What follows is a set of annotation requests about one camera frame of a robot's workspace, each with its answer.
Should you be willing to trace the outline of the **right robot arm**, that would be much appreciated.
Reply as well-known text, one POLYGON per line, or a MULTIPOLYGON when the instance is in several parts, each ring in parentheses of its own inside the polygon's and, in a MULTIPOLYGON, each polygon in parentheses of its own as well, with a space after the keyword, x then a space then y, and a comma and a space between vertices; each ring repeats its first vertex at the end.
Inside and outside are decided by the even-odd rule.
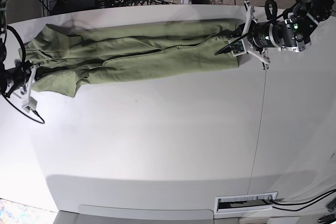
POLYGON ((23 110, 35 111, 37 101, 31 96, 31 88, 40 65, 26 60, 26 49, 20 35, 15 28, 7 24, 7 2, 8 0, 1 0, 1 95, 6 99, 14 95, 23 110), (6 69, 4 61, 7 57, 6 40, 9 31, 20 45, 21 58, 15 61, 15 67, 6 69))

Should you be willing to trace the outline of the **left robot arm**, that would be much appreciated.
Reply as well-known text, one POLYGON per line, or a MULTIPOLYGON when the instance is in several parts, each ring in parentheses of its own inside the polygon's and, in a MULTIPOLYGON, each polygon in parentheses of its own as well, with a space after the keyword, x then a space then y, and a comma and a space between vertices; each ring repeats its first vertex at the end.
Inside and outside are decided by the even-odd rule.
POLYGON ((254 7, 245 1, 245 23, 234 31, 228 45, 219 52, 230 52, 234 57, 250 54, 267 68, 269 48, 295 53, 306 50, 311 45, 311 34, 331 16, 334 4, 335 0, 296 0, 279 15, 276 2, 266 0, 267 21, 258 22, 254 7))

